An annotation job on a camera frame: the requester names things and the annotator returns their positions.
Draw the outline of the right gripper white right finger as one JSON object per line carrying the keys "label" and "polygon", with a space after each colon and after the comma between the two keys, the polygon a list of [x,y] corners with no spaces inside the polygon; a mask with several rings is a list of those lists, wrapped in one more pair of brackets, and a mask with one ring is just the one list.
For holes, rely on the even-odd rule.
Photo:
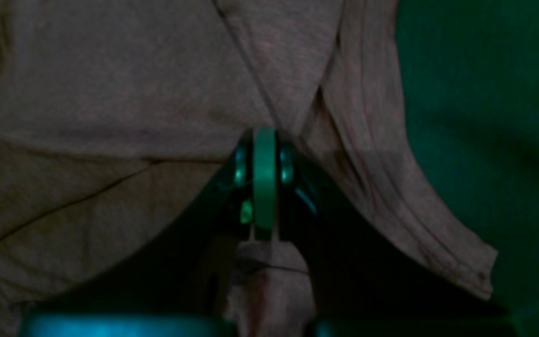
{"label": "right gripper white right finger", "polygon": [[275,129],[246,130],[234,151],[233,163],[239,223],[255,241],[275,240],[279,189],[294,178],[287,140],[282,140]]}

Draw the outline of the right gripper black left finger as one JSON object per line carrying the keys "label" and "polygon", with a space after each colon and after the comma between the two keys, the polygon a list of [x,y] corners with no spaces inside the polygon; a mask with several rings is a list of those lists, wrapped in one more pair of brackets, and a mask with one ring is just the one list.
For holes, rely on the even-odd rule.
{"label": "right gripper black left finger", "polygon": [[233,337],[235,326],[201,315],[62,314],[28,315],[18,337]]}

